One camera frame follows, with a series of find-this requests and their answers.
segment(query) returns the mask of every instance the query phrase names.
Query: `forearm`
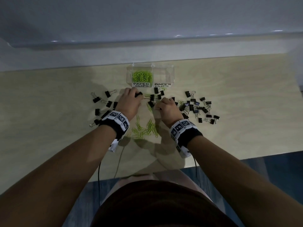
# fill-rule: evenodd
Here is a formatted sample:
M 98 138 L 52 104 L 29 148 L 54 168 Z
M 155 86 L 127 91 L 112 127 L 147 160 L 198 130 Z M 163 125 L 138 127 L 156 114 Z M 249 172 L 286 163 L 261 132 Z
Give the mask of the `forearm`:
M 14 184 L 0 196 L 0 225 L 61 226 L 115 137 L 102 125 Z
M 205 137 L 193 138 L 187 148 L 246 226 L 301 222 L 302 205 Z

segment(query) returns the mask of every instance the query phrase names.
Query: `blue floor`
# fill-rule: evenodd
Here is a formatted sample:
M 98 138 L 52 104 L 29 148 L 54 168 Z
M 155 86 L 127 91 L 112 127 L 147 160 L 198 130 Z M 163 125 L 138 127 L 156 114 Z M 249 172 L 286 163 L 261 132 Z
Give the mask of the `blue floor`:
M 243 162 L 303 204 L 303 151 L 248 159 L 243 160 Z M 201 183 L 200 187 L 218 208 L 226 213 L 238 226 L 244 226 L 200 167 L 198 167 L 199 181 L 196 178 L 194 167 L 182 169 L 182 171 L 197 185 Z M 100 181 L 101 200 L 105 198 L 117 180 Z M 81 192 L 63 226 L 90 226 L 98 207 L 98 183 L 88 183 Z

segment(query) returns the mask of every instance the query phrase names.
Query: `light wood tabletop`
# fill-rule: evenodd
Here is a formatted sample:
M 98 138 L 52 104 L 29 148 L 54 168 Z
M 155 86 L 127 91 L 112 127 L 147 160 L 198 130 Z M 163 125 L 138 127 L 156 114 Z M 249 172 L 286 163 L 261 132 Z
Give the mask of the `light wood tabletop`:
M 175 67 L 175 84 L 166 97 L 212 101 L 216 125 L 198 123 L 203 135 L 239 159 L 303 150 L 303 98 L 285 54 L 157 62 Z M 117 101 L 126 83 L 128 64 L 29 70 L 0 73 L 0 193 L 61 149 L 94 128 L 91 92 Z M 140 88 L 153 93 L 153 88 Z M 182 159 L 158 111 L 151 113 L 145 99 L 140 125 L 152 119 L 159 136 L 135 140 L 131 129 L 115 153 L 108 152 L 100 179 L 195 166 Z M 136 120 L 131 121 L 131 128 Z M 96 180 L 95 173 L 91 180 Z

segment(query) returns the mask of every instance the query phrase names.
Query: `label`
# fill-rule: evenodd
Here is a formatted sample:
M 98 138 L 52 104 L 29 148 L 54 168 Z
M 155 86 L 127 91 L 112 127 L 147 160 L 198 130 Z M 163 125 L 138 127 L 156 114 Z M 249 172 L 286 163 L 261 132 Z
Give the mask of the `label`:
M 133 87 L 151 87 L 150 83 L 132 83 Z
M 171 87 L 172 83 L 154 83 L 154 87 Z

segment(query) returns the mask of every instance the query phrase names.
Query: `gray panel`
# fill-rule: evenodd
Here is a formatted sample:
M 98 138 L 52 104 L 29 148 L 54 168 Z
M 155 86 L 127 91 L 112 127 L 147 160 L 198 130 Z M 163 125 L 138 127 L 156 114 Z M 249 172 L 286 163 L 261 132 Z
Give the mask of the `gray panel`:
M 1 0 L 13 47 L 303 31 L 303 0 Z

